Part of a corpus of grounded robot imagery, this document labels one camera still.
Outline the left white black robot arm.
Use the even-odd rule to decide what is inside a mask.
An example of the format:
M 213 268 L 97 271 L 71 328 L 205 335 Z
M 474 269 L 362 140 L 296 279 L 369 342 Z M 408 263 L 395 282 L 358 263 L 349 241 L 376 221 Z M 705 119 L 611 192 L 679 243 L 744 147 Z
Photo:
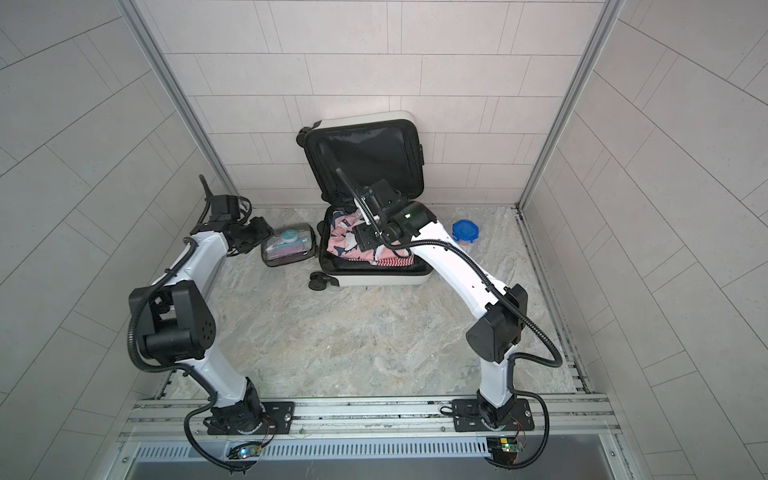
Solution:
M 217 325 L 205 294 L 228 257 L 259 246 L 272 229 L 252 215 L 249 199 L 204 191 L 204 207 L 163 275 L 129 296 L 127 352 L 141 371 L 179 370 L 209 395 L 212 435 L 251 434 L 266 414 L 253 382 L 238 373 L 215 343 Z

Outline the pink whale print garment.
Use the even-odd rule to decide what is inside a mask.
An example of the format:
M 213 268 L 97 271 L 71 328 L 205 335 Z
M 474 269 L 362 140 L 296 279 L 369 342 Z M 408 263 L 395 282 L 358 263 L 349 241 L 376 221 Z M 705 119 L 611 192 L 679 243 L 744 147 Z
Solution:
M 334 211 L 330 220 L 327 251 L 345 260 L 365 261 L 372 265 L 378 265 L 387 257 L 385 247 L 378 246 L 373 250 L 363 251 L 353 232 L 354 227 L 359 224 L 366 225 L 360 210 L 356 210 L 354 213 Z

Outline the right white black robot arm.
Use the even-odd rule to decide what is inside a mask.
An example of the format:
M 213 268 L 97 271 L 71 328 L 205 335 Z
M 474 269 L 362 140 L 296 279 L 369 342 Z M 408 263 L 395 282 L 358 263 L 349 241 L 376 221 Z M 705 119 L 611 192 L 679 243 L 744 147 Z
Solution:
M 336 174 L 362 214 L 363 223 L 353 228 L 362 252 L 382 246 L 397 256 L 420 258 L 465 302 L 476 319 L 466 339 L 481 359 L 479 416 L 488 428 L 503 428 L 512 419 L 516 401 L 509 356 L 523 329 L 520 313 L 506 305 L 519 307 L 522 303 L 456 244 L 428 207 L 402 196 L 384 180 L 362 188 L 341 168 Z

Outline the red white striped garment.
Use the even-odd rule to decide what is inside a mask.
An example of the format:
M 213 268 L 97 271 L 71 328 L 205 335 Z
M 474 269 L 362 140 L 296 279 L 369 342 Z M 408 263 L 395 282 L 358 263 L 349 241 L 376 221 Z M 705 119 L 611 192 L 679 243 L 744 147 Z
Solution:
M 394 252 L 386 250 L 381 255 L 376 254 L 374 260 L 369 263 L 374 266 L 387 268 L 407 267 L 414 264 L 415 256 L 413 254 L 406 256 L 397 256 Z

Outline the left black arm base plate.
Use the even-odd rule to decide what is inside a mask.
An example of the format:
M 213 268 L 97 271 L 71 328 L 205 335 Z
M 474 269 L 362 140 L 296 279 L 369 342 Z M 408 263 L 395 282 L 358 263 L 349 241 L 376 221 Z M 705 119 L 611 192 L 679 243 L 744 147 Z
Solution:
M 259 407 L 238 402 L 213 407 L 203 424 L 209 435 L 282 435 L 290 432 L 294 410 L 295 403 L 288 401 L 261 403 Z

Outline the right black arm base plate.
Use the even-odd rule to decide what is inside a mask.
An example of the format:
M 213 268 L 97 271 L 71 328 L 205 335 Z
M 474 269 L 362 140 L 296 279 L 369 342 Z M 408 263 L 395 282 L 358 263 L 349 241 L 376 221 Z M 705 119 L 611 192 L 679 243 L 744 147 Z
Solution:
M 529 402 L 512 397 L 502 407 L 495 407 L 481 396 L 453 399 L 441 412 L 449 416 L 457 432 L 532 431 L 535 423 Z

